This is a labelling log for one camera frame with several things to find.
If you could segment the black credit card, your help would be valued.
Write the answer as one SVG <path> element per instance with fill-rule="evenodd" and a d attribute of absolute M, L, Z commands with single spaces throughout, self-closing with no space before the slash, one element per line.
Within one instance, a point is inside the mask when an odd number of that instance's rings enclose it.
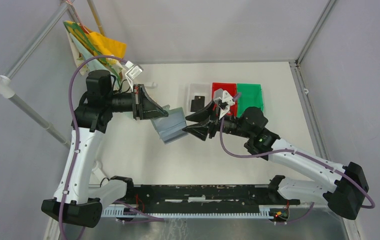
<path fill-rule="evenodd" d="M 204 103 L 202 102 L 195 102 L 193 99 L 190 101 L 190 112 L 195 113 L 198 112 L 199 110 L 203 109 L 205 107 L 205 101 Z"/>

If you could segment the dark grey credit card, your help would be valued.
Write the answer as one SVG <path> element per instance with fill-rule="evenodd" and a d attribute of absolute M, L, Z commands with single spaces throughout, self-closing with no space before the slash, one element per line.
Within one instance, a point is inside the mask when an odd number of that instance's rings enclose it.
<path fill-rule="evenodd" d="M 205 102 L 205 96 L 195 95 L 193 101 L 195 101 L 197 103 L 204 103 Z"/>

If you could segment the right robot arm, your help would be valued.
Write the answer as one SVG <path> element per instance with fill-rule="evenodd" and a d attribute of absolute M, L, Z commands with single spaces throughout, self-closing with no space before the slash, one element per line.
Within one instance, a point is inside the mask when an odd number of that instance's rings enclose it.
<path fill-rule="evenodd" d="M 350 162 L 348 165 L 332 162 L 302 151 L 268 130 L 268 119 L 256 106 L 248 107 L 241 116 L 220 116 L 221 108 L 210 102 L 201 110 L 186 116 L 192 122 L 183 128 L 198 139 L 205 141 L 220 136 L 224 142 L 225 134 L 242 137 L 247 141 L 244 147 L 248 155 L 240 158 L 262 158 L 266 161 L 288 167 L 308 178 L 297 180 L 276 175 L 268 185 L 267 199 L 273 204 L 284 200 L 299 200 L 325 204 L 338 216 L 355 220 L 361 209 L 365 209 L 364 200 L 368 196 L 369 185 L 363 168 Z"/>

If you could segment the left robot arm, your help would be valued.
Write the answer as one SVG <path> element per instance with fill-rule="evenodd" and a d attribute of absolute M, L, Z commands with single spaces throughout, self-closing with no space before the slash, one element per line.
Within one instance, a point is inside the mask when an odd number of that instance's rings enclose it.
<path fill-rule="evenodd" d="M 73 110 L 71 145 L 60 184 L 41 210 L 59 223 L 95 227 L 103 210 L 116 200 L 123 204 L 135 198 L 130 177 L 113 176 L 105 185 L 90 187 L 97 152 L 114 113 L 132 113 L 135 120 L 166 118 L 169 113 L 148 95 L 143 84 L 132 92 L 114 91 L 108 70 L 93 70 L 86 78 L 86 92 Z"/>

